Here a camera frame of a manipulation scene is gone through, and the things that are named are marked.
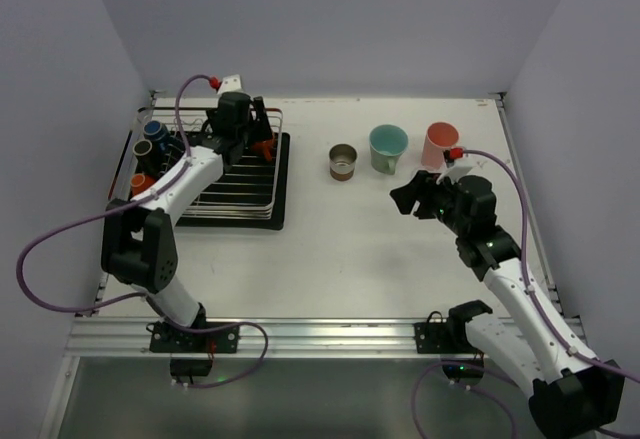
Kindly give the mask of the orange white-ringed cup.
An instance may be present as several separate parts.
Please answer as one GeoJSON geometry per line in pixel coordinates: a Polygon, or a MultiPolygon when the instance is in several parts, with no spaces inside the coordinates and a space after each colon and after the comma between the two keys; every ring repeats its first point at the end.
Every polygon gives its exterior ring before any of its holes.
{"type": "Polygon", "coordinates": [[[270,139],[262,142],[257,142],[250,147],[250,150],[259,157],[262,157],[266,162],[272,162],[275,157],[276,140],[270,139]]]}

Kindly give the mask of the large green mug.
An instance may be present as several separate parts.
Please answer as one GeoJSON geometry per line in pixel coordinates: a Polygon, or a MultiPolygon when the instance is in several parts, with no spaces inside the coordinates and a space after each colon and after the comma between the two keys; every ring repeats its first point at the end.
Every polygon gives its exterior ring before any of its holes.
{"type": "Polygon", "coordinates": [[[376,126],[369,134],[372,168],[382,174],[394,175],[408,145],[408,135],[402,128],[391,124],[376,126]]]}

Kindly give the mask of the pink plastic cup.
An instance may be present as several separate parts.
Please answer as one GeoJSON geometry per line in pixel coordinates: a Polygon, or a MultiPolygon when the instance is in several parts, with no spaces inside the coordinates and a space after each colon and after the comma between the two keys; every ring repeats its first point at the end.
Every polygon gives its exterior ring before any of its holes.
{"type": "Polygon", "coordinates": [[[451,124],[436,122],[431,124],[426,131],[421,165],[429,170],[439,169],[445,162],[444,151],[457,145],[459,132],[451,124]]]}

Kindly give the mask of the white brown cup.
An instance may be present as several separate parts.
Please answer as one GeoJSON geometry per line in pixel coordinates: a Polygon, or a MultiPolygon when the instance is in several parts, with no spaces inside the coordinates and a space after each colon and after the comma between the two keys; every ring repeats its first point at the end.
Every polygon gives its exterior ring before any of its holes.
{"type": "Polygon", "coordinates": [[[337,181],[348,181],[354,173],[356,161],[358,159],[357,150],[349,144],[336,144],[329,151],[329,172],[331,177],[337,181]]]}

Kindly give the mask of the black cup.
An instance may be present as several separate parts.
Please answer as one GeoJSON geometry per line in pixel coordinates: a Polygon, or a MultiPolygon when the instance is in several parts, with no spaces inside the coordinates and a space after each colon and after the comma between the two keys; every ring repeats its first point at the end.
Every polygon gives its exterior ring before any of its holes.
{"type": "Polygon", "coordinates": [[[133,145],[133,154],[140,169],[148,175],[159,175],[161,171],[162,155],[148,139],[138,140],[133,145]]]}

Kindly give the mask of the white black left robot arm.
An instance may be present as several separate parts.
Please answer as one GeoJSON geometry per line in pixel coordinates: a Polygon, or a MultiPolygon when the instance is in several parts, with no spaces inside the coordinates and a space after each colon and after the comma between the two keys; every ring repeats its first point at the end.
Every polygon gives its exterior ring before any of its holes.
{"type": "Polygon", "coordinates": [[[128,202],[114,200],[104,220],[101,268],[142,294],[171,326],[195,334],[205,309],[176,277],[174,226],[206,187],[239,162],[246,148],[273,138],[264,99],[224,92],[207,113],[204,130],[156,184],[128,202]]]}

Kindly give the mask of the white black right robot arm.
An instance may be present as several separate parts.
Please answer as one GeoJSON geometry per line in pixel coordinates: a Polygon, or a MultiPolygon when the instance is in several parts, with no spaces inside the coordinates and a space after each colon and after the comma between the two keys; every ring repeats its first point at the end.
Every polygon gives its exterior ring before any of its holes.
{"type": "Polygon", "coordinates": [[[481,301],[452,308],[447,325],[454,341],[488,355],[518,386],[540,432],[573,438],[614,422],[624,376],[615,361],[598,359],[530,276],[520,247],[497,223],[491,183],[420,171],[390,196],[401,214],[452,231],[461,261],[510,314],[517,333],[481,301]]]}

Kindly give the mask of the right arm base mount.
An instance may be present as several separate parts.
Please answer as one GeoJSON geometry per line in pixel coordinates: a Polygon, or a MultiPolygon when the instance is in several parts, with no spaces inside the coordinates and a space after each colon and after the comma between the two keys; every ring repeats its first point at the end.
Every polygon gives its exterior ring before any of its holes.
{"type": "Polygon", "coordinates": [[[415,349],[418,354],[455,355],[479,354],[467,342],[457,339],[448,325],[448,319],[439,311],[413,324],[415,349]]]}

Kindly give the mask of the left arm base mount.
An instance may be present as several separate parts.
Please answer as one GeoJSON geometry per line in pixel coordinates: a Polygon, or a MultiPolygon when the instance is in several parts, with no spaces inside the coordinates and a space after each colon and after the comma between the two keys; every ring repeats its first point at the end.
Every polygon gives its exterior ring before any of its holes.
{"type": "Polygon", "coordinates": [[[149,350],[152,353],[235,354],[240,338],[237,325],[218,332],[194,334],[157,321],[148,323],[146,330],[151,334],[149,350]]]}

